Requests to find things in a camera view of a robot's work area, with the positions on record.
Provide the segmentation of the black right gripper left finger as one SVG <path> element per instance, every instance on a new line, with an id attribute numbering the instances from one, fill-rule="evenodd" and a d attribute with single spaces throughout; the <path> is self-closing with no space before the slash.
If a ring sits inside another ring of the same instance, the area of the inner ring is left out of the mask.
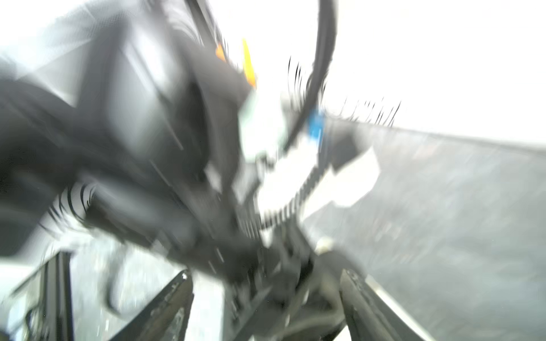
<path id="1" fill-rule="evenodd" d="M 193 277 L 183 270 L 112 339 L 184 340 L 193 299 Z"/>

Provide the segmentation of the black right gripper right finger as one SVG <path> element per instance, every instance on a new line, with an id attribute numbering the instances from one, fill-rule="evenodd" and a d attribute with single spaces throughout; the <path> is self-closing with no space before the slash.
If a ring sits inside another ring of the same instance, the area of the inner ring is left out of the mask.
<path id="1" fill-rule="evenodd" d="M 343 270 L 340 296 L 352 340 L 433 340 L 373 278 Z"/>

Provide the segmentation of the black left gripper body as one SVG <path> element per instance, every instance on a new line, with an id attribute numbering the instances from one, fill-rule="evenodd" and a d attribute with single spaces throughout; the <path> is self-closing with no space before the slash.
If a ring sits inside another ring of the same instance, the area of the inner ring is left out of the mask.
<path id="1" fill-rule="evenodd" d="M 341 278 L 354 265 L 339 251 L 314 251 L 299 216 L 337 176 L 376 169 L 373 151 L 352 140 L 322 146 L 298 193 L 270 215 L 261 215 L 251 197 L 237 204 L 216 193 L 204 176 L 205 162 L 203 154 L 182 149 L 166 157 L 189 220 L 170 241 L 183 263 L 223 281 L 222 338 L 335 339 L 347 324 Z"/>

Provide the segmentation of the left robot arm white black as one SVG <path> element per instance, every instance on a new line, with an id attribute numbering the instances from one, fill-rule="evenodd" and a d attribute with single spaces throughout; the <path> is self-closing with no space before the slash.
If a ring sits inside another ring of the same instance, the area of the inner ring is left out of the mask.
<path id="1" fill-rule="evenodd" d="M 310 154 L 279 208 L 259 203 L 311 121 L 334 52 L 333 1 L 318 4 L 318 38 L 304 102 L 281 120 L 277 158 L 250 148 L 254 90 L 204 44 L 177 31 L 159 1 L 92 38 L 76 105 L 19 80 L 1 81 L 1 217 L 38 224 L 62 190 L 87 178 L 90 218 L 124 242 L 206 271 L 227 286 L 223 338 L 394 340 L 397 333 L 352 261 L 318 253 L 299 214 L 329 171 L 360 156 L 344 135 Z"/>

